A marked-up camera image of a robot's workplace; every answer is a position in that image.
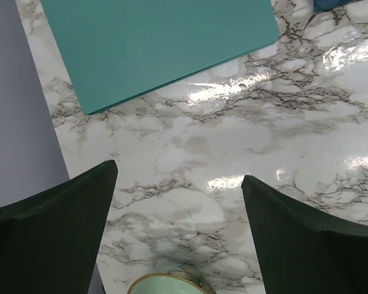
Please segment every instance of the blue object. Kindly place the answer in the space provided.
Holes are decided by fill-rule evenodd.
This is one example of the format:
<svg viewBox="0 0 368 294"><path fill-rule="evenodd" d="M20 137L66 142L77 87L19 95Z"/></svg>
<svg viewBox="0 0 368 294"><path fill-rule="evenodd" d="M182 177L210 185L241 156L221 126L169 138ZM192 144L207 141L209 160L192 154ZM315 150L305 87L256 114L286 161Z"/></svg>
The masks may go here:
<svg viewBox="0 0 368 294"><path fill-rule="evenodd" d="M68 180L17 4L0 0L0 207ZM97 266L88 294L104 294Z"/></svg>
<svg viewBox="0 0 368 294"><path fill-rule="evenodd" d="M270 0L42 0L85 114L273 44Z"/></svg>
<svg viewBox="0 0 368 294"><path fill-rule="evenodd" d="M345 5L358 0L313 0L316 12L333 9L337 6Z"/></svg>

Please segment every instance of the marble pattern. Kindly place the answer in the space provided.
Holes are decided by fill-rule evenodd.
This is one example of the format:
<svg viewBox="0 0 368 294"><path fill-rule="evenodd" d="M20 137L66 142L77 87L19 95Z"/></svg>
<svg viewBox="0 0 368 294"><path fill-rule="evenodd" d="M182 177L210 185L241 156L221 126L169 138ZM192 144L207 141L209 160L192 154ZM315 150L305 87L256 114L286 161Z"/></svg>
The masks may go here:
<svg viewBox="0 0 368 294"><path fill-rule="evenodd" d="M120 169L98 257L108 294L171 262L218 294L264 293L245 174L368 224L368 0L317 15L274 0L277 44L93 116L39 0L17 3L70 175Z"/></svg>

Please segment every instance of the teal paper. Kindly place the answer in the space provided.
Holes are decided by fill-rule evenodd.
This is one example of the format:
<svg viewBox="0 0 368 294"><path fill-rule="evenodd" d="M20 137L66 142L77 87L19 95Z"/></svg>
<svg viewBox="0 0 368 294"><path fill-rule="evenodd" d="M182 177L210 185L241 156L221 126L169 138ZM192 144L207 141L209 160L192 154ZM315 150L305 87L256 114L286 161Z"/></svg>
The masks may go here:
<svg viewBox="0 0 368 294"><path fill-rule="evenodd" d="M91 114L274 43L270 0L43 0Z"/></svg>

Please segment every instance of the gray wall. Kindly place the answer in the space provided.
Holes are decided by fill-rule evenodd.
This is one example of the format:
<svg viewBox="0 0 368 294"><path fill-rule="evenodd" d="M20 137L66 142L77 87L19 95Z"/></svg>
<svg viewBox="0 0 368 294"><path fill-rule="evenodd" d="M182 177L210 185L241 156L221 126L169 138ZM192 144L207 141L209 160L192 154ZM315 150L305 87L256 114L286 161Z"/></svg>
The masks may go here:
<svg viewBox="0 0 368 294"><path fill-rule="evenodd" d="M0 207L68 179L16 3L0 0Z"/></svg>

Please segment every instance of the gold rim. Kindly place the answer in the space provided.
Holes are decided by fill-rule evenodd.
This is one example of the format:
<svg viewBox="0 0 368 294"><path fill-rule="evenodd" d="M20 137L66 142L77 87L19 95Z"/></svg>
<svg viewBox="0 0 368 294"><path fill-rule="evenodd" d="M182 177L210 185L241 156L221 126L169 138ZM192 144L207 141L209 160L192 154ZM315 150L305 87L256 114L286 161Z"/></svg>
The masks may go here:
<svg viewBox="0 0 368 294"><path fill-rule="evenodd" d="M200 288L198 285L192 283L191 281L189 280L186 280L182 277L177 277L177 276L174 276L173 274L146 274L145 276L142 276L140 278L138 278L138 280L136 280L135 282L132 283L132 285L130 286L130 288L128 289L127 291L127 294L131 294L131 291L133 290L133 288L139 283L139 282L142 282L144 279L148 279L149 277L173 277L174 279L178 279L178 280L181 280L181 281L184 281L186 282L187 284L190 284L192 286L194 286L195 288L197 288L200 292L202 292L203 294L209 294L207 292L205 292L202 288Z"/></svg>

